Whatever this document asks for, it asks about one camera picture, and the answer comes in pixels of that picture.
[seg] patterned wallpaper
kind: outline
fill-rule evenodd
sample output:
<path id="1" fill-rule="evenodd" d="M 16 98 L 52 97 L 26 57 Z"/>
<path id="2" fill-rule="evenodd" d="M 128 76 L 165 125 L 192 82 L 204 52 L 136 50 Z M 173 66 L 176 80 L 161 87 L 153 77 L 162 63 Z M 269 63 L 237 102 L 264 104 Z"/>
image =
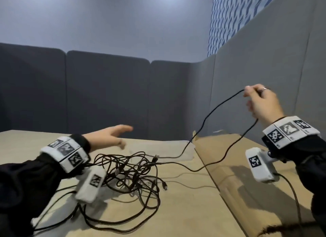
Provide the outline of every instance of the patterned wallpaper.
<path id="1" fill-rule="evenodd" d="M 217 52 L 240 28 L 272 0 L 213 0 L 208 56 Z"/>

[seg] white wristband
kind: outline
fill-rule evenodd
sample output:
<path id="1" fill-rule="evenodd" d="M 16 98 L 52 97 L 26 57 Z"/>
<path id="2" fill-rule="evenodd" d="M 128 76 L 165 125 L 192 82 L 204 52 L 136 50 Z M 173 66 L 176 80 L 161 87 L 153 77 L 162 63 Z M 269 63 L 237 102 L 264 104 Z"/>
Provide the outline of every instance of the white wristband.
<path id="1" fill-rule="evenodd" d="M 41 153 L 47 153 L 55 159 L 66 173 L 90 160 L 89 155 L 72 138 L 61 136 L 53 143 L 41 148 Z"/>
<path id="2" fill-rule="evenodd" d="M 320 135 L 317 129 L 297 116 L 280 119 L 263 130 L 263 133 L 279 149 L 306 136 Z"/>

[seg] table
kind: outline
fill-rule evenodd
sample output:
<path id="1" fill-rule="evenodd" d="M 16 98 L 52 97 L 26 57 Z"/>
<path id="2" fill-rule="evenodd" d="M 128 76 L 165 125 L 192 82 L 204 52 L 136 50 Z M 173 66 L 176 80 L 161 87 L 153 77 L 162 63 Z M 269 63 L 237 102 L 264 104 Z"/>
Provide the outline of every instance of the table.
<path id="1" fill-rule="evenodd" d="M 16 130 L 1 132 L 0 164 L 20 163 L 34 159 L 39 154 L 41 147 L 51 143 L 60 135 L 62 136 L 62 134 L 56 133 Z M 91 153 L 91 157 L 94 158 L 98 153 L 129 155 L 128 144 L 138 142 L 139 140 L 125 140 L 127 143 L 125 150 L 122 151 L 117 147 L 106 148 Z M 203 165 L 197 154 L 194 155 L 192 161 L 182 163 L 192 169 L 199 168 Z M 148 222 L 138 230 L 128 234 L 128 236 L 245 236 L 222 200 L 218 189 L 206 169 L 192 173 L 180 165 L 166 164 L 159 166 L 158 175 L 168 185 L 167 191 L 161 189 L 161 206 L 158 212 Z M 63 180 L 59 188 L 72 186 L 77 184 L 77 182 L 75 178 Z M 49 205 L 68 191 L 57 193 Z M 45 227 L 59 222 L 72 212 L 74 206 L 75 202 L 73 198 L 66 196 L 49 211 L 39 227 Z M 115 194 L 113 198 L 106 200 L 104 206 L 100 210 L 89 212 L 90 216 L 106 221 L 117 221 L 135 214 L 142 208 L 139 200 L 136 197 L 132 198 L 128 194 Z M 117 227 L 120 229 L 129 229 L 151 213 L 151 210 L 146 210 L 139 218 Z M 84 222 L 84 219 L 79 217 L 73 222 L 69 221 L 54 230 L 38 233 L 36 236 L 101 237 L 121 235 L 114 232 L 90 229 Z"/>

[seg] white wall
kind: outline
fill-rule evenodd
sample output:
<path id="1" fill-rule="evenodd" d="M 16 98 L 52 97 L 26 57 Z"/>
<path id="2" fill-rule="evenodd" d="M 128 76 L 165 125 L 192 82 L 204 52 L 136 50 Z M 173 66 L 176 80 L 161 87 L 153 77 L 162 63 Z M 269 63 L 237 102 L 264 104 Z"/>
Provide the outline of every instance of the white wall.
<path id="1" fill-rule="evenodd" d="M 0 0 L 0 42 L 152 61 L 207 56 L 213 0 Z"/>

